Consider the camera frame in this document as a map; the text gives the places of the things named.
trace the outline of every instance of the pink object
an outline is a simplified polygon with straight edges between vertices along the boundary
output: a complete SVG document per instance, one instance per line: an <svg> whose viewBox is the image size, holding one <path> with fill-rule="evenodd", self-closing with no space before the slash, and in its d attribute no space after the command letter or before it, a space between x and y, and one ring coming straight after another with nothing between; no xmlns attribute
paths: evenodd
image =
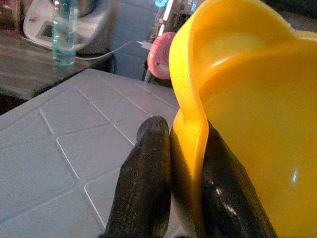
<svg viewBox="0 0 317 238"><path fill-rule="evenodd" d="M175 32L164 32L153 42L148 54L148 67L151 73L160 79L170 79L168 68L169 48Z"/></svg>

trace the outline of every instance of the white tile surface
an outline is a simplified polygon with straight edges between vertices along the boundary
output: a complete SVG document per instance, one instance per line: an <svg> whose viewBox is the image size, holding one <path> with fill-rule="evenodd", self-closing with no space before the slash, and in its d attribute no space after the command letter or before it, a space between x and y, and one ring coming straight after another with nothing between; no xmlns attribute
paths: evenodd
<svg viewBox="0 0 317 238"><path fill-rule="evenodd" d="M172 100L88 69L1 116L0 238L97 237L140 124L155 113L171 125ZM172 209L167 237L178 227Z"/></svg>

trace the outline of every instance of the white cable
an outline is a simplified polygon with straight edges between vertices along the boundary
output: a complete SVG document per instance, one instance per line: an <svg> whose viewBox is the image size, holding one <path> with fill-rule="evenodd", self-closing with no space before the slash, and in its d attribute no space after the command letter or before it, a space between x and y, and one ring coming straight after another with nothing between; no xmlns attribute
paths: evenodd
<svg viewBox="0 0 317 238"><path fill-rule="evenodd" d="M108 53L106 53L106 54L104 54L104 55L102 55L102 56L93 57L93 58L82 58L82 57L76 57L76 58L77 58L77 59L81 59L81 60L99 60L99 59L101 59L101 58L103 58L103 57L106 57L106 56L111 55L113 52L116 52L116 51L122 49L123 47L125 47L125 46L127 46L127 45L130 45L131 43L139 43L140 45L142 45L142 42L141 42L141 41L129 41L129 42L123 44L122 46L118 47L117 49L115 49L115 50L113 50L113 51L110 51L110 52L108 52Z"/></svg>

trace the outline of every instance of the dark countertop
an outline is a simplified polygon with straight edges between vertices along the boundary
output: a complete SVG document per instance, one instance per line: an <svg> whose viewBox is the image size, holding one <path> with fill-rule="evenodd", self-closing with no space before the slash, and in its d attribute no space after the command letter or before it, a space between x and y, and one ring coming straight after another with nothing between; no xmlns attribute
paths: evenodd
<svg viewBox="0 0 317 238"><path fill-rule="evenodd" d="M51 51L0 32L0 95L30 100L100 62L76 59L72 66L58 66Z"/></svg>

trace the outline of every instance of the yellow plastic bowl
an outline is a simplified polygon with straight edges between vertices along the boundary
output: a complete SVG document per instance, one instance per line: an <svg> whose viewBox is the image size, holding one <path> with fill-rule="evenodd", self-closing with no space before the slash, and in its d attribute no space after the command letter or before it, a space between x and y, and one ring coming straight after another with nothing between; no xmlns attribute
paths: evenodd
<svg viewBox="0 0 317 238"><path fill-rule="evenodd" d="M207 119L245 166L281 237L317 237L317 34L257 0L207 0L169 55L180 105L173 194L182 224L204 235Z"/></svg>

